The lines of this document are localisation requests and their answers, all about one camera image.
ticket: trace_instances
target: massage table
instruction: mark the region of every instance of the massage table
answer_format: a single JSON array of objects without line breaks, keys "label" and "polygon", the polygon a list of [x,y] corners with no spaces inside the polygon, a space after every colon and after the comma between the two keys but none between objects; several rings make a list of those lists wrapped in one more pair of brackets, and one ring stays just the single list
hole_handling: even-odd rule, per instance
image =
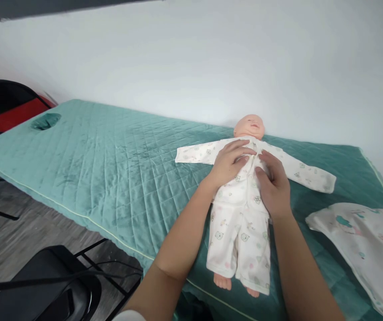
[{"label": "massage table", "polygon": [[[144,271],[211,170],[176,164],[178,147],[233,137],[233,129],[81,100],[62,103],[0,135],[0,177],[137,258]],[[335,176],[333,194],[291,182],[291,206],[321,272],[347,320],[383,320],[335,246],[305,217],[334,203],[383,208],[383,178],[357,147],[265,135],[263,140]],[[220,320],[285,320],[273,230],[270,295],[250,297],[233,278],[215,286],[206,269],[208,221],[175,318],[197,299]]]}]

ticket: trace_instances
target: pajama leg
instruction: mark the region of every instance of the pajama leg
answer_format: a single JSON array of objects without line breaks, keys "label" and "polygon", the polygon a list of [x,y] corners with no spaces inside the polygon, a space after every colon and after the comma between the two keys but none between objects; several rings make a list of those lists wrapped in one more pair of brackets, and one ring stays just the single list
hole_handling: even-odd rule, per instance
[{"label": "pajama leg", "polygon": [[233,254],[238,231],[238,226],[235,226],[237,216],[233,207],[212,206],[206,267],[229,279],[234,275],[237,265],[237,256]]},{"label": "pajama leg", "polygon": [[269,295],[270,244],[269,215],[245,211],[238,234],[236,278],[251,290]]}]

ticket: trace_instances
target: folded baby clothing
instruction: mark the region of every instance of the folded baby clothing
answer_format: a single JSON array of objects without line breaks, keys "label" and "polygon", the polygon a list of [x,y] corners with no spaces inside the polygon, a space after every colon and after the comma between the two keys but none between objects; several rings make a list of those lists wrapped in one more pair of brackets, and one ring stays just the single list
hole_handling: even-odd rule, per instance
[{"label": "folded baby clothing", "polygon": [[383,315],[383,209],[337,203],[306,218],[337,247]]},{"label": "folded baby clothing", "polygon": [[[310,189],[332,193],[336,177],[323,169],[308,166],[285,153],[281,148],[269,145],[252,136],[248,147],[257,154],[267,150],[277,157],[285,168],[289,179]],[[177,149],[176,163],[214,164],[218,152],[231,138]],[[270,245],[269,213],[260,197],[260,183],[255,168],[265,164],[254,155],[229,183],[220,187],[213,199],[210,223],[210,239],[207,268],[226,278],[233,275],[241,283],[260,293],[269,294],[270,288]]]}]

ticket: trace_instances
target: white printed pajamas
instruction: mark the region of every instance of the white printed pajamas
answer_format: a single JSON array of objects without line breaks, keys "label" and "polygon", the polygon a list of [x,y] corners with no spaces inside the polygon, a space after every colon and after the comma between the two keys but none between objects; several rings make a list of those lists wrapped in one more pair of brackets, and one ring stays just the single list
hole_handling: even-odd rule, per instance
[{"label": "white printed pajamas", "polygon": [[[252,136],[245,147],[261,153],[267,150],[284,166],[289,179],[310,189],[332,193],[336,177],[323,169],[300,162],[281,148],[269,145]],[[218,152],[231,138],[177,149],[176,163],[214,164]],[[270,288],[270,245],[268,238],[269,214],[260,197],[259,181],[255,167],[265,164],[254,155],[238,175],[220,187],[213,200],[210,223],[210,240],[207,268],[226,278],[236,275],[241,283],[260,293],[269,294]]]},{"label": "white printed pajamas", "polygon": [[268,295],[268,219],[249,208],[213,205],[206,267],[229,279],[236,274],[244,286]]}]

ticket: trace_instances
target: doll face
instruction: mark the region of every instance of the doll face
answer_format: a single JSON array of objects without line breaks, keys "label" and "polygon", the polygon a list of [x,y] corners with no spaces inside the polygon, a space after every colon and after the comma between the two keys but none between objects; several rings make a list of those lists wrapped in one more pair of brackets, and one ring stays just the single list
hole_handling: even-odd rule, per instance
[{"label": "doll face", "polygon": [[260,140],[264,135],[263,120],[257,115],[246,115],[236,124],[233,134],[235,137],[254,136]]}]

